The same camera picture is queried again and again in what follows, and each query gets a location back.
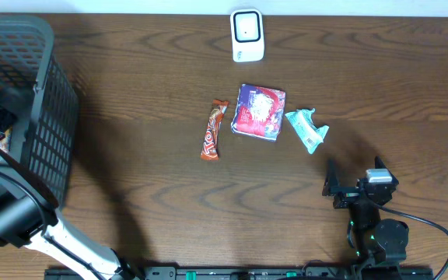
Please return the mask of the teal snack wrapper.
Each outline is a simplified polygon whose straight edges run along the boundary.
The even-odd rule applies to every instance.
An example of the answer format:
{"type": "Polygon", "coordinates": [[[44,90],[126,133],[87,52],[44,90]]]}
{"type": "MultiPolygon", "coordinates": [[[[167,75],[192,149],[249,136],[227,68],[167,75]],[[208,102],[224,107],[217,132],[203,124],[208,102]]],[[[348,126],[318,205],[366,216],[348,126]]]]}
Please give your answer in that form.
{"type": "Polygon", "coordinates": [[[324,142],[329,131],[328,125],[316,127],[313,122],[313,114],[316,109],[298,109],[285,114],[286,119],[292,125],[296,134],[306,147],[309,154],[314,154],[317,147],[324,142]]]}

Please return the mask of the dark grey plastic basket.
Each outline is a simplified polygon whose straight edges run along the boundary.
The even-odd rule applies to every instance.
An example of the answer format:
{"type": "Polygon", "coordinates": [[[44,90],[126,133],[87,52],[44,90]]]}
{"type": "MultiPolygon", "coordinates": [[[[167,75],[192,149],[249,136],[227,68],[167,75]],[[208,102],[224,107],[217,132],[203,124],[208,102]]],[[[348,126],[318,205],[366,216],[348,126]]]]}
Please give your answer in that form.
{"type": "Polygon", "coordinates": [[[54,32],[35,16],[0,16],[0,139],[64,204],[79,98],[54,57],[54,32]]]}

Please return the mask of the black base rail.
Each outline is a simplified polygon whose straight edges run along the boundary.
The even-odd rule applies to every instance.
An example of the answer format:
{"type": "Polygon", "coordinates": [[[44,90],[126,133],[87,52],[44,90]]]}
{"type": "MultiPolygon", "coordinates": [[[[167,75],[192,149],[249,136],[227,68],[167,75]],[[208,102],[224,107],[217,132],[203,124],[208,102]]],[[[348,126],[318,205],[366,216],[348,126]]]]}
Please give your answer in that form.
{"type": "MultiPolygon", "coordinates": [[[[340,279],[356,276],[348,268],[326,267],[315,263],[306,268],[175,268],[169,266],[145,267],[147,280],[274,280],[274,279],[340,279]]],[[[429,268],[367,268],[363,279],[433,279],[429,268]]]]}

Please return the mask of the orange chocolate bar wrapper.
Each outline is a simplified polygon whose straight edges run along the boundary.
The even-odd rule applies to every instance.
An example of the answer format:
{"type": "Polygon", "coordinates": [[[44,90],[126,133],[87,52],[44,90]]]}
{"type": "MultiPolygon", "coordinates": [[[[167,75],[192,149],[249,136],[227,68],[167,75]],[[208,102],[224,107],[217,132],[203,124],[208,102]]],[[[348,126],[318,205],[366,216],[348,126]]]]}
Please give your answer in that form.
{"type": "Polygon", "coordinates": [[[203,160],[218,160],[218,135],[229,102],[222,100],[213,100],[212,109],[209,114],[208,124],[205,131],[203,147],[201,150],[201,159],[203,160]]]}

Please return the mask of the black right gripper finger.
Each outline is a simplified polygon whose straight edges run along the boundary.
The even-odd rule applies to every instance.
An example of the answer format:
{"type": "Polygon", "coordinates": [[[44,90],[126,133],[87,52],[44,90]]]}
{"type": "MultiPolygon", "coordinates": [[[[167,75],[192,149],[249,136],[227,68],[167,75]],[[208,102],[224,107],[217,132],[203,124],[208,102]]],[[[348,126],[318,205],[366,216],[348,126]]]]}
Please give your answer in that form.
{"type": "Polygon", "coordinates": [[[334,160],[329,159],[327,162],[327,175],[325,177],[324,186],[322,190],[323,196],[335,196],[340,189],[336,165],[334,160]]]}
{"type": "Polygon", "coordinates": [[[383,163],[383,160],[379,156],[375,157],[374,164],[375,164],[376,169],[386,169],[387,168],[386,165],[383,163]]]}

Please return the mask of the small orange snack pack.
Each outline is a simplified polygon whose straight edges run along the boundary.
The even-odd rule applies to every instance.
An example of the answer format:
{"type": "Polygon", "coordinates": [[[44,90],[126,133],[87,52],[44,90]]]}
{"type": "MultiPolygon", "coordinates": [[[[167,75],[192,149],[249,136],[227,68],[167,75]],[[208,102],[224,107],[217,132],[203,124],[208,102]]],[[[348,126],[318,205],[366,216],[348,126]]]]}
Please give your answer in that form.
{"type": "Polygon", "coordinates": [[[0,149],[3,152],[9,153],[12,141],[12,127],[8,128],[0,139],[0,149]]]}

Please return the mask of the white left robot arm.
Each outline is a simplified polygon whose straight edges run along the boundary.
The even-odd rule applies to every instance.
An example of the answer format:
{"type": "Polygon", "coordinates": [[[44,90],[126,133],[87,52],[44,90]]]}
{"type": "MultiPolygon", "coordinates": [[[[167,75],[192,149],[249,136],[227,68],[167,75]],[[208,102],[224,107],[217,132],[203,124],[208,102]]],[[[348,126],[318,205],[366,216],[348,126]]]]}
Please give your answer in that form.
{"type": "Polygon", "coordinates": [[[47,185],[0,149],[0,247],[44,253],[84,279],[143,279],[135,266],[62,215],[47,185]]]}

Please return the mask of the red purple noodle packet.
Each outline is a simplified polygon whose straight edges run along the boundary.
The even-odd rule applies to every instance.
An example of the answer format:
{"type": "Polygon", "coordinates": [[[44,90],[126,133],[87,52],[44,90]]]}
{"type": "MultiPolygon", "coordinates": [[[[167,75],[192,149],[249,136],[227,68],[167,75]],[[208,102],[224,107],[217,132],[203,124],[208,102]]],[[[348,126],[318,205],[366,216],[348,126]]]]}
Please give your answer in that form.
{"type": "Polygon", "coordinates": [[[237,97],[231,131],[275,142],[282,129],[285,92],[243,84],[237,97]]]}

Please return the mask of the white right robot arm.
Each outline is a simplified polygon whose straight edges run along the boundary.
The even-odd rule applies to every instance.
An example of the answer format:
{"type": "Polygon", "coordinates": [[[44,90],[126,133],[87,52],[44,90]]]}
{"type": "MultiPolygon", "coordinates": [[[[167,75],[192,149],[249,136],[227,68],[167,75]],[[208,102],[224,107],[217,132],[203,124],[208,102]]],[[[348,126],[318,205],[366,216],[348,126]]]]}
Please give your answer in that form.
{"type": "Polygon", "coordinates": [[[409,229],[405,222],[382,219],[380,209],[399,184],[380,157],[354,187],[343,187],[333,160],[327,164],[322,195],[332,197],[335,209],[349,212],[347,240],[358,259],[348,268],[349,279],[400,279],[398,265],[407,257],[409,229]]]}

